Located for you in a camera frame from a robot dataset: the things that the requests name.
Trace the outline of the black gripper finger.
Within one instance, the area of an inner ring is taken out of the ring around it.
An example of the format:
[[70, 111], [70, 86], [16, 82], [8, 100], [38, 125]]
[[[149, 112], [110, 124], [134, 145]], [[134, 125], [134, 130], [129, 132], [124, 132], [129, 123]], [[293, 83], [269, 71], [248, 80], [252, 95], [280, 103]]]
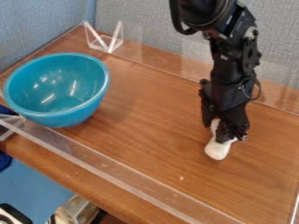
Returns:
[[217, 109], [217, 117], [220, 119], [216, 128], [216, 142], [224, 144], [228, 140], [237, 139], [243, 141], [247, 138], [249, 121], [245, 111], [247, 104], [239, 104], [228, 110]]
[[217, 115], [216, 105], [211, 102], [208, 97], [200, 98], [200, 113], [201, 122], [205, 127], [211, 126], [211, 121]]

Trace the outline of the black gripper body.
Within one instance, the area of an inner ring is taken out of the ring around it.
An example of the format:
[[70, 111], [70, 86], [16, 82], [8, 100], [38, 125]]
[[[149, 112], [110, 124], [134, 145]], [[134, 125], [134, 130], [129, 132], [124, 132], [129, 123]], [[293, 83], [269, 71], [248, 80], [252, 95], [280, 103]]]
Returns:
[[213, 66], [209, 79], [200, 80], [198, 96], [208, 97], [219, 110], [228, 110], [253, 99], [253, 86], [260, 85], [255, 66], [259, 60], [248, 63], [241, 59], [212, 55]]

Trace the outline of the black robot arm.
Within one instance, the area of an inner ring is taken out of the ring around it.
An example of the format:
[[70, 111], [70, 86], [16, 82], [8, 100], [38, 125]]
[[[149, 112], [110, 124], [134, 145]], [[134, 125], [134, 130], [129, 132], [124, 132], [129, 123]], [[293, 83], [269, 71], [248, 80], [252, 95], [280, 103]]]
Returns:
[[209, 41], [213, 67], [200, 80], [200, 111], [209, 127], [219, 119], [216, 142], [247, 138], [249, 121], [245, 106], [260, 93], [255, 67], [260, 65], [256, 19], [239, 0], [168, 0], [173, 29], [182, 35], [196, 32]]

